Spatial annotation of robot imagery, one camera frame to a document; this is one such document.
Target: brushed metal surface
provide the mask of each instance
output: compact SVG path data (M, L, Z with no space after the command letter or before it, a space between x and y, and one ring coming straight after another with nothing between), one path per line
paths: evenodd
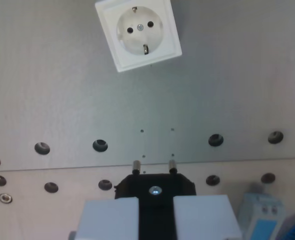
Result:
M0 1L0 171L295 158L295 0L173 0L183 55L123 73L94 3Z

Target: screw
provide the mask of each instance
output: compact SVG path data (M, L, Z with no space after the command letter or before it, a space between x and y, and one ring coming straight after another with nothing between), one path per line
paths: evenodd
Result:
M142 24L137 25L137 30L142 31L144 29Z
M159 186L152 186L148 191L150 194L156 196L162 193L162 188Z

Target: white wall outlet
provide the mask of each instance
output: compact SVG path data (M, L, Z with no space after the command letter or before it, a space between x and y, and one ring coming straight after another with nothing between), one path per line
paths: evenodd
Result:
M170 0L103 0L95 8L118 72L182 55Z

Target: socket center screw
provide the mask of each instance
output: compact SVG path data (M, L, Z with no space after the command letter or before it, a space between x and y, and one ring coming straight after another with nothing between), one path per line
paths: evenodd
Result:
M137 25L137 30L143 31L144 27L142 24Z

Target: white plastic block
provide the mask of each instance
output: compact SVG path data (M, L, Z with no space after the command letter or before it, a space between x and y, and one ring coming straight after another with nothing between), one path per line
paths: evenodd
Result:
M175 196L178 240L241 240L242 233L227 195Z
M95 8L118 72L182 55L170 0L103 0Z
M138 198L91 200L85 203L75 240L138 239Z

